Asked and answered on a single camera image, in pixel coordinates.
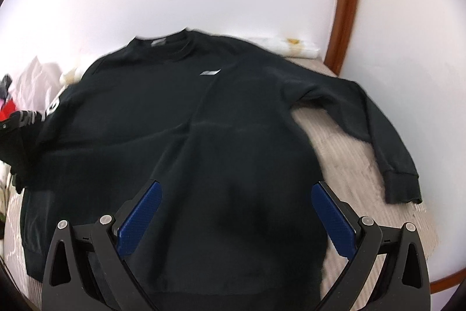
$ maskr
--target white cloth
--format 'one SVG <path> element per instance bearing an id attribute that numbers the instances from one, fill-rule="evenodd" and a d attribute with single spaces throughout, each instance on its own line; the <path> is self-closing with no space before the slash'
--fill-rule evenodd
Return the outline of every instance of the white cloth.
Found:
<path id="1" fill-rule="evenodd" d="M 246 38 L 245 40 L 256 44 L 267 51 L 285 57 L 303 59 L 320 59 L 320 49 L 314 43 L 297 38 Z"/>
<path id="2" fill-rule="evenodd" d="M 97 60 L 96 56 L 93 55 L 82 55 L 79 56 L 73 67 L 65 67 L 63 74 L 60 77 L 60 84 L 62 86 L 72 85 L 78 83 L 86 70 Z"/>
<path id="3" fill-rule="evenodd" d="M 41 64 L 37 57 L 26 69 L 13 78 L 10 94 L 16 109 L 45 112 L 60 91 L 60 67 L 55 63 Z"/>

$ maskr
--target red cloth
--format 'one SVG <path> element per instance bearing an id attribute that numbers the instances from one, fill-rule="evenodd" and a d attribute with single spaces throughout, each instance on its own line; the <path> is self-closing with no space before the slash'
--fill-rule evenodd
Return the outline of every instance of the red cloth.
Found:
<path id="1" fill-rule="evenodd" d="M 0 111 L 0 121 L 8 119 L 10 115 L 15 111 L 16 111 L 15 102 L 13 102 L 13 99 L 10 99 L 8 102 L 5 103 L 5 105 Z"/>

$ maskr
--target blue gripper pad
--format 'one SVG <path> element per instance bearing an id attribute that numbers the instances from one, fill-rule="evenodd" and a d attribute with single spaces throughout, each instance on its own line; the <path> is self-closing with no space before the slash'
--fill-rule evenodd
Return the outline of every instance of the blue gripper pad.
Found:
<path id="1" fill-rule="evenodd" d="M 314 210 L 329 234 L 336 251 L 342 257 L 351 260 L 356 253 L 356 235 L 353 228 L 320 184 L 312 187 L 311 199 Z"/>
<path id="2" fill-rule="evenodd" d="M 132 254 L 162 201 L 162 187 L 154 182 L 118 230 L 116 251 L 120 257 Z"/>

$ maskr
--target sweatshirt cuff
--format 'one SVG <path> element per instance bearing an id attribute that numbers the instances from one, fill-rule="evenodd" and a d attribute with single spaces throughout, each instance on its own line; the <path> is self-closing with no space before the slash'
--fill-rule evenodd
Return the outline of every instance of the sweatshirt cuff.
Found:
<path id="1" fill-rule="evenodd" d="M 386 171 L 383 173 L 383 178 L 385 182 L 386 203 L 422 202 L 418 175 Z"/>

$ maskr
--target sweatshirt sleeve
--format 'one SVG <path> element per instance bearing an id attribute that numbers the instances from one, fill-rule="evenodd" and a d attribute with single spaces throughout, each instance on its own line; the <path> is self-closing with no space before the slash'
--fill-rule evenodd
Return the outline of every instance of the sweatshirt sleeve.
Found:
<path id="1" fill-rule="evenodd" d="M 387 203 L 422 202 L 411 155 L 393 125 L 357 83 L 313 72 L 280 57 L 275 61 L 267 70 L 278 80 L 288 107 L 300 100 L 312 101 L 346 133 L 372 144 Z"/>

